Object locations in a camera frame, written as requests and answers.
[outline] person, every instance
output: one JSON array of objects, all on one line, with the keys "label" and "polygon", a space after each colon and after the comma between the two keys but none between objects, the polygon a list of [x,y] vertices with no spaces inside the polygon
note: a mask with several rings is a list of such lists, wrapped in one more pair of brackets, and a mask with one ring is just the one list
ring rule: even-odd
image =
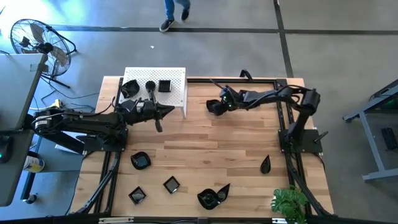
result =
[{"label": "person", "polygon": [[181,20],[185,22],[189,16],[189,9],[191,7],[190,0],[164,0],[164,4],[166,7],[166,16],[167,19],[164,23],[160,26],[159,30],[161,32],[166,32],[170,28],[170,26],[174,23],[174,1],[179,3],[183,6],[183,10],[181,13]]}]

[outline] wooden table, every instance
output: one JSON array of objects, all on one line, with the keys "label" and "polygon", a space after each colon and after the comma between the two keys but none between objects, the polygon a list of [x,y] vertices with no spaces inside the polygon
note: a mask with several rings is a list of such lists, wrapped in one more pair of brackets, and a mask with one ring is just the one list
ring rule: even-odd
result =
[{"label": "wooden table", "polygon": [[[105,109],[116,96],[120,77],[104,77],[97,111]],[[288,84],[304,86],[301,78],[288,78]],[[235,90],[266,91],[270,84],[230,84]],[[276,104],[262,105],[250,111],[237,110],[215,117],[209,114],[206,100],[218,99],[220,89],[210,83],[189,83],[187,118],[174,110],[161,122],[129,127],[129,139],[122,153],[112,216],[145,217],[280,217],[271,211],[275,189],[289,185],[285,157],[277,136],[279,120]],[[307,128],[312,128],[310,118]],[[135,170],[130,156],[144,151],[152,166]],[[271,157],[271,172],[260,173],[264,158]],[[71,211],[77,211],[89,199],[100,181],[104,152],[94,152],[81,167]],[[302,154],[308,188],[326,210],[333,213],[328,185],[321,162],[312,154]],[[163,183],[174,176],[181,187],[170,195]],[[231,184],[228,199],[213,210],[199,204],[197,193],[206,188],[218,191]],[[140,186],[147,198],[134,205],[128,194]],[[102,207],[109,189],[104,190]]]}]

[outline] concrete floor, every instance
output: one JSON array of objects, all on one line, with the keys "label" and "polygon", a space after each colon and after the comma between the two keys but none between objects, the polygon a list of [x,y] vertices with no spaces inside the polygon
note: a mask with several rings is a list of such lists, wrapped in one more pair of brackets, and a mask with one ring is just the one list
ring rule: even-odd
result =
[{"label": "concrete floor", "polygon": [[[0,15],[1,50],[13,52],[7,36],[12,24],[21,18],[48,24],[104,27],[158,27],[164,20],[163,4],[156,0],[30,0],[25,4],[29,7],[9,1]],[[393,0],[281,1],[286,29],[398,30],[397,10],[398,2]],[[180,12],[181,7],[177,6],[176,18]],[[278,25],[271,0],[192,0],[190,20],[176,27],[277,29]],[[279,34],[61,34],[74,41],[79,50],[68,72],[59,78],[72,86],[72,90],[59,88],[68,96],[98,92],[104,75],[123,75],[125,67],[186,67],[191,76],[238,76],[240,69],[246,68],[254,77],[287,76]],[[317,88],[322,96],[314,120],[319,130],[330,132],[322,144],[335,213],[348,218],[396,222],[398,178],[368,184],[362,181],[361,175],[376,171],[376,164],[361,123],[346,124],[341,117],[398,77],[398,35],[312,34],[286,35],[286,39],[294,77],[304,78],[306,86]],[[43,106],[39,99],[49,92],[47,84],[40,83],[35,94],[39,107]],[[97,100],[96,96],[69,100],[54,94],[46,99],[46,104],[56,98],[91,106]],[[397,164],[396,155],[388,156],[390,164]],[[34,188],[43,195],[41,203],[21,204],[17,192],[10,207],[0,208],[0,220],[63,215],[73,195],[73,178],[76,179],[76,172],[43,177],[44,182],[63,181],[63,187],[40,187],[41,181],[37,181]],[[64,191],[62,200],[49,197]]]}]

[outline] blue cloth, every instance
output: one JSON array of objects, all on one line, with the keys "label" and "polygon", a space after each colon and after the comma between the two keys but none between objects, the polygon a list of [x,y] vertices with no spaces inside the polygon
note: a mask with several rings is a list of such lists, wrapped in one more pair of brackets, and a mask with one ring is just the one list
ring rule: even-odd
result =
[{"label": "blue cloth", "polygon": [[[179,3],[183,6],[184,9],[189,10],[191,7],[191,2],[189,0],[174,0],[176,3]],[[168,20],[174,20],[174,1],[173,0],[164,0],[164,4],[166,6],[166,16]]]}]

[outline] potted plant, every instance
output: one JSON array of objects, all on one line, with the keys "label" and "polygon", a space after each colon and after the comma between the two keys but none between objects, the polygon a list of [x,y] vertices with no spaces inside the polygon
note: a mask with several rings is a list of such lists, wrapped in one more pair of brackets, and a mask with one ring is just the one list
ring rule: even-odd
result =
[{"label": "potted plant", "polygon": [[303,192],[294,186],[290,189],[275,189],[271,209],[284,215],[287,223],[305,224],[303,207],[307,202]]}]

